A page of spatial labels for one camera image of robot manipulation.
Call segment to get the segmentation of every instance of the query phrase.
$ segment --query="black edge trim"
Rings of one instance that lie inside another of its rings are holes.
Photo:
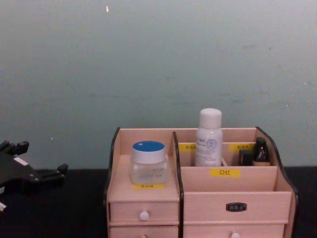
[[[108,166],[108,174],[107,174],[107,180],[106,180],[106,185],[105,185],[105,189],[104,189],[104,207],[106,209],[109,209],[109,207],[106,205],[106,201],[107,201],[107,193],[108,193],[108,188],[109,188],[109,184],[110,184],[110,179],[111,179],[111,174],[112,174],[112,164],[113,164],[113,153],[114,153],[114,143],[115,140],[117,139],[117,135],[120,131],[120,128],[118,127],[117,130],[114,133],[114,136],[112,138],[112,142],[111,142],[111,148],[110,148],[110,157],[109,157],[109,166]],[[104,215],[105,217],[105,225],[107,228],[107,219],[106,219],[106,213]]]
[[[276,146],[274,140],[272,139],[272,137],[270,137],[265,131],[263,131],[258,126],[256,127],[256,129],[258,129],[260,132],[262,132],[270,140],[270,142],[272,143],[272,146],[273,146],[274,151],[276,153],[277,161],[278,161],[278,164],[280,166],[282,175],[285,178],[285,180],[288,182],[288,184],[292,187],[292,189],[293,189],[293,191],[295,193],[296,207],[295,207],[294,224],[293,224],[293,230],[292,230],[292,237],[295,238],[295,231],[296,231],[295,229],[296,229],[296,225],[297,225],[297,221],[298,221],[298,210],[299,210],[299,195],[298,195],[299,193],[298,193],[298,189],[295,187],[295,185],[289,179],[289,177],[288,177],[288,175],[287,175],[287,173],[286,173],[286,171],[284,169],[284,166],[282,164],[282,161],[281,161],[277,146]]]
[[[178,148],[178,139],[176,132],[173,131],[174,143],[175,143],[175,152],[176,152],[176,170],[177,170],[177,179],[179,185],[179,230],[178,238],[183,238],[184,234],[184,188],[182,182],[182,174],[180,169],[180,158],[179,158],[179,148]]]

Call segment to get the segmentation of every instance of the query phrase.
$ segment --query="jar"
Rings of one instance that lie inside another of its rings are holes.
[[[164,144],[140,141],[132,146],[131,180],[134,184],[156,184],[168,180],[168,158]]]

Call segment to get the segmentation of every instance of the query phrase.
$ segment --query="black table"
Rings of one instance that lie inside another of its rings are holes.
[[[286,171],[300,192],[296,238],[317,238],[317,167]],[[70,170],[63,187],[12,194],[0,215],[0,238],[106,238],[103,190],[107,170]]]

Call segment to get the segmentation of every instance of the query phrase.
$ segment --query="black clamp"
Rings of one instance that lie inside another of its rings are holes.
[[[0,196],[10,193],[30,194],[43,189],[60,187],[67,173],[68,165],[63,164],[56,170],[39,173],[26,161],[18,157],[28,151],[29,142],[0,144]],[[0,202],[0,212],[6,206]]]

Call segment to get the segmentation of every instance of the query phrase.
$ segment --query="drawer label plate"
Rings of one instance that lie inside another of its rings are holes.
[[[228,212],[243,212],[247,210],[247,204],[242,202],[233,202],[226,205]]]
[[[239,178],[241,171],[237,169],[211,169],[210,175],[212,177]]]

